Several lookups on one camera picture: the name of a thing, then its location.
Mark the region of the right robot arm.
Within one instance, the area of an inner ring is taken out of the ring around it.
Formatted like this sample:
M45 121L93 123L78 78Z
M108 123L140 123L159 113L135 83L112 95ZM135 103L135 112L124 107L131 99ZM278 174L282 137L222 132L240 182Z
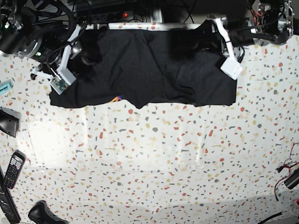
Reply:
M56 12L33 10L27 0L0 0L0 55L30 58L41 70L31 74L67 81L101 59L97 38L61 0L41 0Z

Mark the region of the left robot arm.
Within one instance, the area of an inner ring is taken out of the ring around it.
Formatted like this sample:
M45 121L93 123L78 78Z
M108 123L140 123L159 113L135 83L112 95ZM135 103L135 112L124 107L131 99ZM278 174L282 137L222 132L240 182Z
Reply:
M205 15L222 38L222 53L240 61L246 46L281 45L293 34L291 0L193 0L191 14Z

